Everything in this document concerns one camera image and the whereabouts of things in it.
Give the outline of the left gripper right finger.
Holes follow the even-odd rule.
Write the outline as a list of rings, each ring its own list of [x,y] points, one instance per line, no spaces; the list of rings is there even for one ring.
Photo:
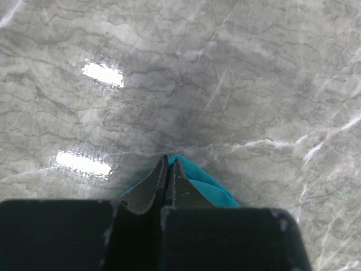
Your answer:
[[[214,208],[211,203],[186,177],[178,159],[170,168],[166,205],[177,208]]]

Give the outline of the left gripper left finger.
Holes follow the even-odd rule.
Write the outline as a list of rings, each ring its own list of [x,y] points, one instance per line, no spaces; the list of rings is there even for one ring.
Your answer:
[[[120,196],[120,202],[136,215],[147,213],[157,200],[162,205],[167,175],[168,157],[164,155],[143,180]]]

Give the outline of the teal t shirt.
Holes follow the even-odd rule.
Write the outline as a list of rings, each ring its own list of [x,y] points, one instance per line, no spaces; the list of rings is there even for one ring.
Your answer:
[[[211,203],[215,205],[215,207],[221,207],[221,208],[239,207],[238,202],[233,198],[230,192],[227,189],[225,189],[211,175],[209,175],[206,171],[200,168],[197,164],[193,163],[192,161],[178,154],[167,157],[168,157],[168,175],[164,190],[164,198],[162,201],[162,205],[160,205],[161,203],[160,200],[157,200],[155,205],[158,205],[160,207],[166,206],[166,190],[168,188],[168,178],[170,174],[170,168],[174,164],[175,160],[178,159],[183,167],[186,177],[198,189],[198,191],[203,194],[204,197],[206,197]]]

